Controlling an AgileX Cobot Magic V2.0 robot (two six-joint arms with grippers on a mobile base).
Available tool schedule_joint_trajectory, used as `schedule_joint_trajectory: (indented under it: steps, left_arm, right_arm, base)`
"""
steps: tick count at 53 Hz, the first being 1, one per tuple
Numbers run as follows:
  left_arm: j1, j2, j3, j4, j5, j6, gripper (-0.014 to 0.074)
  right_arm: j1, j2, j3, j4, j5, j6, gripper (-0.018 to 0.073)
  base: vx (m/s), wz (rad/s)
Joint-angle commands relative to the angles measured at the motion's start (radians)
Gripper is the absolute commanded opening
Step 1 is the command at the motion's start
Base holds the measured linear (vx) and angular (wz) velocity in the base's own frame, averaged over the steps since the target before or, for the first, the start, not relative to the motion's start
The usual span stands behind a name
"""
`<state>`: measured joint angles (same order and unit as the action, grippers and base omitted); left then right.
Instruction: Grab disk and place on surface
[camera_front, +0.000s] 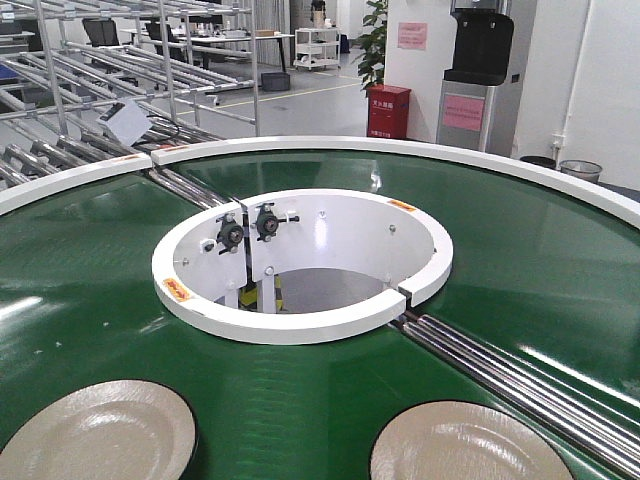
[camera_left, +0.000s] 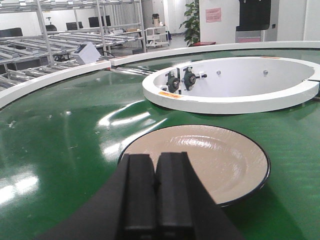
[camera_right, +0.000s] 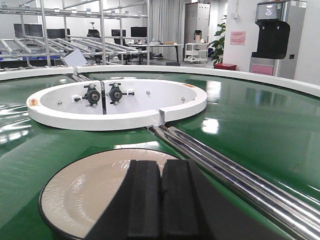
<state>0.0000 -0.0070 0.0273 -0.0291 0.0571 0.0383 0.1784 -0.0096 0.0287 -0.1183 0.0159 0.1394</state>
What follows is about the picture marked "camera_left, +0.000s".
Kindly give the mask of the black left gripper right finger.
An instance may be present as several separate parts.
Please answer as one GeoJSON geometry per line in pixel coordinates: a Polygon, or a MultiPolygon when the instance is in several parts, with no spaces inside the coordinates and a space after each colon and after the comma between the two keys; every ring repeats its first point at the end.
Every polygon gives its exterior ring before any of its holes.
{"type": "Polygon", "coordinates": [[[208,193],[186,152],[161,153],[156,177],[158,223],[163,239],[244,239],[208,193]]]}

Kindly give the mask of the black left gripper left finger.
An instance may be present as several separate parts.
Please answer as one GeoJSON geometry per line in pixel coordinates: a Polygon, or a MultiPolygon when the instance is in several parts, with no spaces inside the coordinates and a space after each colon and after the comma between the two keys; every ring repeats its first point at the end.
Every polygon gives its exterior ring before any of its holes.
{"type": "Polygon", "coordinates": [[[94,196],[37,239],[150,239],[156,229],[154,183],[154,166],[148,154],[124,154],[94,196]]]}

